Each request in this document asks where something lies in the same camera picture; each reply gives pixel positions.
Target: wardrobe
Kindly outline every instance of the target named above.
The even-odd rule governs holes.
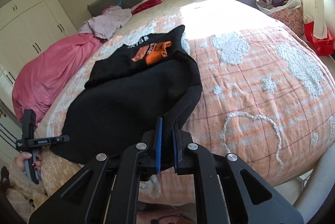
[[[12,112],[11,91],[22,67],[76,33],[58,0],[12,0],[0,8],[0,98]]]

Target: person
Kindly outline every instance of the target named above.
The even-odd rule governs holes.
[[[0,191],[27,223],[34,210],[48,198],[43,183],[36,185],[24,173],[24,161],[31,157],[31,153],[21,152],[14,158],[9,170],[6,167],[1,169],[0,181]],[[41,170],[41,160],[41,156],[38,155],[33,163],[35,170]]]

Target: bedspread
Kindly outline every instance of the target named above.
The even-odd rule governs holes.
[[[183,47],[198,63],[203,85],[183,128],[194,142],[219,155],[236,153],[271,185],[310,170],[335,140],[335,81],[289,28],[235,0],[165,0],[134,15],[69,81],[36,136],[61,134],[67,108],[96,60],[180,24],[186,26]],[[52,168],[43,162],[42,178],[48,176],[52,193],[63,175],[51,179],[48,172]],[[140,183],[139,200],[194,202],[193,178],[166,170]]]

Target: red plastic bag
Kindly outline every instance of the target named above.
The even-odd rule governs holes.
[[[312,43],[315,53],[318,56],[328,56],[334,54],[334,41],[333,33],[327,28],[327,38],[317,39],[313,37],[314,22],[305,24],[306,39]]]

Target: dark red folded garment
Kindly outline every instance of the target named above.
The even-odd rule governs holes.
[[[136,13],[139,13],[143,10],[146,10],[150,7],[156,6],[161,4],[163,1],[162,0],[148,0],[145,3],[139,5],[133,12],[132,14],[135,15]]]

